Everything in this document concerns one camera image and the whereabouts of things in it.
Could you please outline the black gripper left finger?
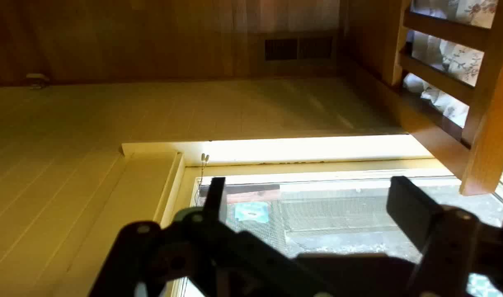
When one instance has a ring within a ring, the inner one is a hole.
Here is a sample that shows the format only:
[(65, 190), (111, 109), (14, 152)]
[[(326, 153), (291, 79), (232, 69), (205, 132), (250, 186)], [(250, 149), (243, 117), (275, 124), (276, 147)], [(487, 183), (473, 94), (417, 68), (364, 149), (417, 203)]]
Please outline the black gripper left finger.
[(204, 297), (336, 297), (309, 269), (285, 257), (248, 231), (220, 221), (224, 178), (210, 180), (202, 206), (154, 221), (125, 224), (88, 297), (159, 297), (166, 284), (187, 279)]

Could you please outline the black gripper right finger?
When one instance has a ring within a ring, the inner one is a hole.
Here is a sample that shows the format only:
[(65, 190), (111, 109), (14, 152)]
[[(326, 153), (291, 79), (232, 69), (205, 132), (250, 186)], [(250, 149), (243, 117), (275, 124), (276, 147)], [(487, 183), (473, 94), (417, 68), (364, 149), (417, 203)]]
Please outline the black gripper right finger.
[(385, 211), (420, 251), (405, 285), (407, 297), (466, 297), (469, 274), (503, 292), (503, 224), (438, 205), (407, 177), (392, 177)]

